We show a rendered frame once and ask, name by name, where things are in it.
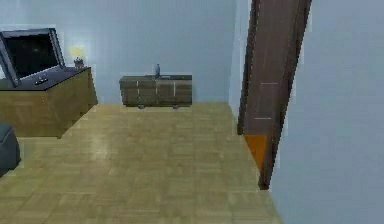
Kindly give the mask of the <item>wooden cabinet with dark top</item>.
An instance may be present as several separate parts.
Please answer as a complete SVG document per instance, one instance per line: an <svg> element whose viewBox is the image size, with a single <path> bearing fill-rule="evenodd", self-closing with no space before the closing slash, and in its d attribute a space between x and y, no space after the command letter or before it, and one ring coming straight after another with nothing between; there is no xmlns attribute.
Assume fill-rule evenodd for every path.
<svg viewBox="0 0 384 224"><path fill-rule="evenodd" d="M17 137L60 138L98 103L91 68L76 71L42 90L0 90L0 122Z"/></svg>

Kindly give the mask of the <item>brown wooden sideboard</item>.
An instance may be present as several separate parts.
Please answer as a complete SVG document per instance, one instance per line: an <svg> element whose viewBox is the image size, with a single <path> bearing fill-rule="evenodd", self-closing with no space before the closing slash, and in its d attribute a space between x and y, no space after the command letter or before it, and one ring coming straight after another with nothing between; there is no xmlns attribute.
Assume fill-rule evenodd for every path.
<svg viewBox="0 0 384 224"><path fill-rule="evenodd" d="M122 103L127 107L162 107L174 109L191 106L191 75L123 76L119 80Z"/></svg>

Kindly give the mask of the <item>dark brown room door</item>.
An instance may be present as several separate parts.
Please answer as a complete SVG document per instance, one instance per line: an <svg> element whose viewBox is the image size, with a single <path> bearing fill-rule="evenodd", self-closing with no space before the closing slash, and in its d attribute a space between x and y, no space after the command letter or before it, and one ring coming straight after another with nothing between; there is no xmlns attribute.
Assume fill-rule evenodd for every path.
<svg viewBox="0 0 384 224"><path fill-rule="evenodd" d="M313 0L251 0L237 133L270 188Z"/></svg>

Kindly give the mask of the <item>black television set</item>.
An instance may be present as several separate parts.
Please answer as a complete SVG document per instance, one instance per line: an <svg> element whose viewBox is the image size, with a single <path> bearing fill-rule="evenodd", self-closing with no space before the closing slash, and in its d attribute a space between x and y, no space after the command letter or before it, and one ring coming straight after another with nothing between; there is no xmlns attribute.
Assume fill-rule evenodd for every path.
<svg viewBox="0 0 384 224"><path fill-rule="evenodd" d="M55 28L0 31L0 66L13 87L43 71L66 65Z"/></svg>

